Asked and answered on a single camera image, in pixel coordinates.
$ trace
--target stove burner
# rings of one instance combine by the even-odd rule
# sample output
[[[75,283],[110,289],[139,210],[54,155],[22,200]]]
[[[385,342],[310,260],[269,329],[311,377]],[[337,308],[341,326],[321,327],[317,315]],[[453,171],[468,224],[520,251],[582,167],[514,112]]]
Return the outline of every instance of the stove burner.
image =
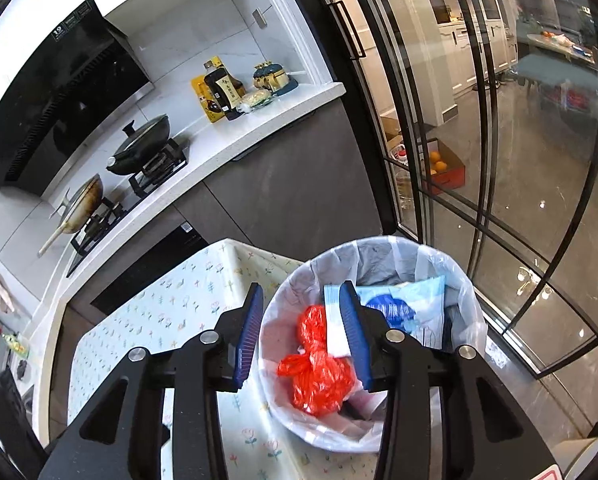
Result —
[[[139,198],[146,198],[161,184],[187,164],[181,147],[173,139],[144,168],[130,177],[130,186]]]
[[[94,214],[88,219],[83,229],[85,236],[82,241],[77,241],[77,236],[81,232],[74,235],[72,240],[70,240],[71,245],[79,256],[86,257],[92,248],[125,215],[121,204],[113,204],[106,197],[102,199],[102,203],[106,206],[106,210],[101,215]]]

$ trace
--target tablecloth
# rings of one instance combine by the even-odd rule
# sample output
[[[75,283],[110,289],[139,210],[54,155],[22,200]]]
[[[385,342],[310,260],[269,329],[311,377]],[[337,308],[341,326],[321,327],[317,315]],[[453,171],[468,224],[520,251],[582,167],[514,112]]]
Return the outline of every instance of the tablecloth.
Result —
[[[135,346],[152,353],[181,347],[214,328],[222,312],[243,304],[258,282],[268,305],[301,262],[234,240],[222,240],[191,256],[122,305],[77,344],[71,368],[68,421],[119,360]],[[163,423],[172,427],[172,390],[166,391]],[[269,413],[257,374],[237,394],[217,395],[223,451],[231,480],[338,480],[373,478],[376,454],[329,453],[300,440]],[[172,441],[161,450],[161,477],[172,479]]]

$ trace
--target frying pan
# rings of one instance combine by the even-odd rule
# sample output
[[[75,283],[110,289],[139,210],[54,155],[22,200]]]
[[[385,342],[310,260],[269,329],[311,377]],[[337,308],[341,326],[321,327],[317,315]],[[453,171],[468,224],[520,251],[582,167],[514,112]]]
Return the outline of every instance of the frying pan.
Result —
[[[123,128],[128,138],[108,159],[106,169],[110,173],[138,173],[168,142],[170,121],[166,114],[148,121],[137,130],[133,128],[134,122]]]
[[[52,218],[60,208],[64,208],[59,227],[52,233],[51,237],[39,250],[37,257],[41,258],[51,244],[57,240],[57,237],[60,234],[74,234],[79,232],[90,216],[92,216],[100,206],[102,198],[103,184],[99,174],[96,174],[81,186],[70,200],[68,200],[68,191],[66,191],[66,196],[61,204],[55,209],[52,215],[50,215]]]

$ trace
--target red and white sticker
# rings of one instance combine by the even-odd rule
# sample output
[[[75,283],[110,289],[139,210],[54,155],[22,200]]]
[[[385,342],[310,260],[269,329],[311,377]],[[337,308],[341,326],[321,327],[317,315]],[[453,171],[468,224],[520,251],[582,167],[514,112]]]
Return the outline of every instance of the red and white sticker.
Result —
[[[563,480],[559,466],[556,464],[547,468],[543,473],[538,474],[532,480]]]

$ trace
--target red box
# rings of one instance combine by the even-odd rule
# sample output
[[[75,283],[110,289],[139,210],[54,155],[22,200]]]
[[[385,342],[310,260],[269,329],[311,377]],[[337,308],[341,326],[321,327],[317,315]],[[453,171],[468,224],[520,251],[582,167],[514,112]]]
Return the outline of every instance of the red box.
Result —
[[[465,165],[457,156],[457,154],[438,139],[428,140],[428,155],[431,152],[439,152],[439,155],[441,155],[441,160],[448,165],[447,170],[443,171],[442,173],[436,173],[429,177],[432,182],[438,184],[439,186],[445,187],[445,189],[456,189],[457,187],[464,186]],[[432,194],[438,195],[439,193],[443,192],[438,187],[430,187],[432,188]]]

